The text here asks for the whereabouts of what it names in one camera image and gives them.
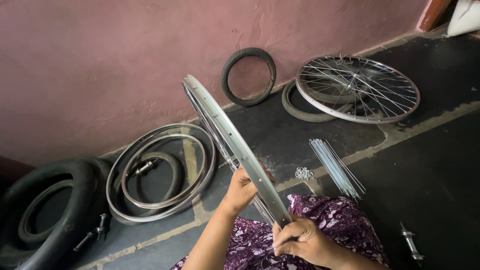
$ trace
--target painted wall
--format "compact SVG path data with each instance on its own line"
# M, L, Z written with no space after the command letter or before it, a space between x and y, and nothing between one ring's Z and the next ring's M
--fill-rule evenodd
M279 84L309 58L413 30L426 3L0 0L0 155L33 165L101 155L193 118L188 73L227 104L220 73L236 50L268 51ZM239 91L262 90L248 81Z

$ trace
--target silver aluminum rim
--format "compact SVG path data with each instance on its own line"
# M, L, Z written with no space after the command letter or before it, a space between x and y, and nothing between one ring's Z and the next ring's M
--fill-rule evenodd
M262 213L264 210L268 211L272 215L274 221L276 221L282 228L291 223L291 217L272 183L269 181L268 176L228 116L195 77L187 75L187 77L182 80L182 84L186 94L188 96L189 94L194 96L195 100L189 96L194 108L194 103L196 101L200 106L200 109L206 113L216 130L223 137L223 140L229 146L233 154L238 157L238 161L250 176L253 184L257 187L258 194L263 199L265 207L265 209L260 208L260 212Z

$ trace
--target bicycle tire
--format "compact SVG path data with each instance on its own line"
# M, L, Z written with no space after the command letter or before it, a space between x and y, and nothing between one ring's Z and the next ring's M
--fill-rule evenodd
M265 90L259 96L253 99L241 99L239 97L236 97L230 90L230 87L228 86L228 74L230 73L230 70L232 69L233 65L236 64L240 59L247 56L255 56L255 57L261 58L262 60L265 61L270 71L270 80L268 82L267 88L265 88ZM223 67L223 70L222 70L220 82L222 85L223 92L231 102L238 104L240 106L249 107L262 102L270 94L270 92L273 89L273 85L275 84L275 79L276 79L276 67L275 67L275 62L273 61L270 54L268 54L268 52L259 48L245 48L235 52L227 60L227 63L225 63L225 66Z
M313 123L328 122L328 121L335 120L337 118L328 113L307 113L295 108L290 102L290 93L295 86L296 86L295 80L292 80L285 86L282 92L282 105L290 115L300 120L313 122ZM342 106L342 110L344 111L348 111L351 108L352 108L351 104L346 104Z

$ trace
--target floral pattern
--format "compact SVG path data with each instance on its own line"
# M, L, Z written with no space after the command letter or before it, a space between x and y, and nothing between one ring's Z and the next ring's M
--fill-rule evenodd
M289 195L288 211L311 219L332 241L388 266L372 224L353 201L317 195ZM237 217L225 258L225 270L322 270L300 257L275 256L272 229L266 223ZM181 270L186 257L171 270Z

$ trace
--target dark gray floor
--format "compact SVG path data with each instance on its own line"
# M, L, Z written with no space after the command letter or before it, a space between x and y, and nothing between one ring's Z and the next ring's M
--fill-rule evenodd
M404 45L380 51L369 58L409 76L421 92L418 109L395 125L401 130L419 124L463 103L480 100L480 40L469 36L449 39L417 37ZM303 108L297 93L293 102ZM281 96L273 94L262 104L228 113L254 153L279 183L294 176L297 167L320 167L308 145L309 138L327 139L340 157L376 146L385 140L377 125L335 120L308 123L290 116ZM425 269L473 269L480 260L479 160L480 114L472 113L381 150L372 158L350 165L367 188L360 207L376 228L393 269L415 269L400 221L416 233L419 250L426 256ZM232 172L218 170L202 194L205 210L214 210L226 193ZM328 176L318 180L327 195L335 195ZM306 184L280 192L285 204L291 193L311 193ZM261 220L250 205L241 216ZM193 221L191 208L164 220L136 226L111 222L106 241L95 242L74 260L71 269L104 258L137 243ZM204 225L107 262L103 269L169 269L195 244Z

